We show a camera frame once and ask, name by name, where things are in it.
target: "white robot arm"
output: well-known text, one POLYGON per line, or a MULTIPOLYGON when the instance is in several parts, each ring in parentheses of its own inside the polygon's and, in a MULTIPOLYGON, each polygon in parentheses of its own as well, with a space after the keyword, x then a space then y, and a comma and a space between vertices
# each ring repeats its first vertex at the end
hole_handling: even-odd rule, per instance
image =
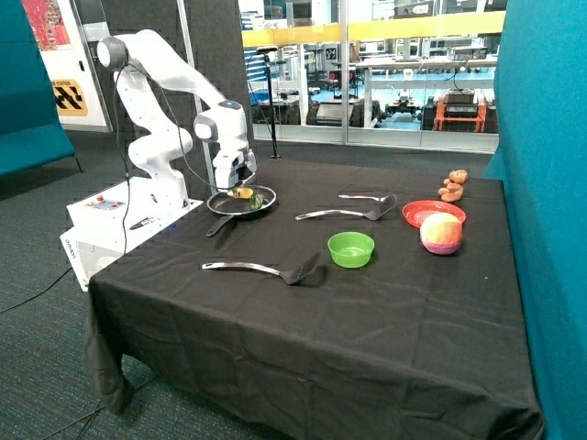
POLYGON ((150 132, 131 144, 130 158, 158 180, 170 204, 187 200, 183 176, 171 169, 169 161, 187 153, 192 138, 182 128, 178 132, 162 112, 144 73, 162 88, 197 95, 210 107, 196 116, 194 132, 202 141, 220 146, 213 161, 218 189, 227 190, 254 178, 257 164, 249 148, 242 106, 227 100, 159 34, 146 29, 104 38, 98 43, 97 53, 100 62, 115 71, 118 94, 133 123, 150 132))

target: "pink and yellow ball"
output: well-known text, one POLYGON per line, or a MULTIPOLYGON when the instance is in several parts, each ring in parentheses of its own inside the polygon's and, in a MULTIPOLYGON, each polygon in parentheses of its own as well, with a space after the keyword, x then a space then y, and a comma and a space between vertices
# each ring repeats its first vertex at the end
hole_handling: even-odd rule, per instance
POLYGON ((462 224, 453 214, 432 214, 420 226, 420 238, 429 252, 449 255, 460 248, 462 224))

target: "frying pan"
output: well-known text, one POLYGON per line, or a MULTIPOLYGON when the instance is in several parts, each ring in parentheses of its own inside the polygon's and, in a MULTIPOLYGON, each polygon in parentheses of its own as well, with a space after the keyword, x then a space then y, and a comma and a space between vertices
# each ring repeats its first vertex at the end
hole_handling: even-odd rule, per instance
POLYGON ((251 209, 249 199, 237 199, 225 192, 217 192, 208 198, 206 204, 213 213, 222 215, 206 232, 206 237, 215 236, 233 218, 250 219, 266 211, 277 200, 274 190, 264 186, 250 185, 255 194, 263 198, 263 205, 257 209, 251 209))

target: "gray carpet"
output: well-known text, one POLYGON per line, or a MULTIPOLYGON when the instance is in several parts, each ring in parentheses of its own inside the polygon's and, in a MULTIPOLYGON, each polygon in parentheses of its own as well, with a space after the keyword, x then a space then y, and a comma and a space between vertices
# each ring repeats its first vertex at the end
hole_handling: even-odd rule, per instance
MULTIPOLYGON (((0 310, 49 287, 68 260, 59 235, 70 226, 67 204, 123 181, 124 168, 112 135, 69 133, 84 173, 74 159, 0 179, 0 310)), ((269 142, 256 142, 261 162, 269 142)), ((377 168, 427 171, 442 183, 456 168, 481 176, 484 155, 280 144, 285 160, 306 160, 377 168)), ((205 176, 201 151, 190 153, 193 168, 205 176)), ((182 168, 180 161, 177 168, 182 168)), ((140 174, 133 170, 131 174, 140 174)), ((188 177, 190 195, 206 188, 188 177)), ((0 438, 74 439, 96 406, 80 362, 86 295, 68 273, 52 289, 0 314, 0 438)), ((140 385, 154 378, 150 369, 125 357, 124 371, 140 385)), ((137 392, 122 416, 100 411, 85 439, 286 439, 269 427, 244 423, 201 396, 176 390, 155 378, 137 392)))

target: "green bowl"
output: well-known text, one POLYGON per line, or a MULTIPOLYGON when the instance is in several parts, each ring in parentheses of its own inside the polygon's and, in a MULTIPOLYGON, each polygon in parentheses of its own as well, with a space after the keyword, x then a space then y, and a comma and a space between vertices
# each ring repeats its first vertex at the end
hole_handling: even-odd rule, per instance
POLYGON ((341 268, 356 269, 369 262, 375 242, 360 232, 341 232, 328 240, 328 249, 341 268))

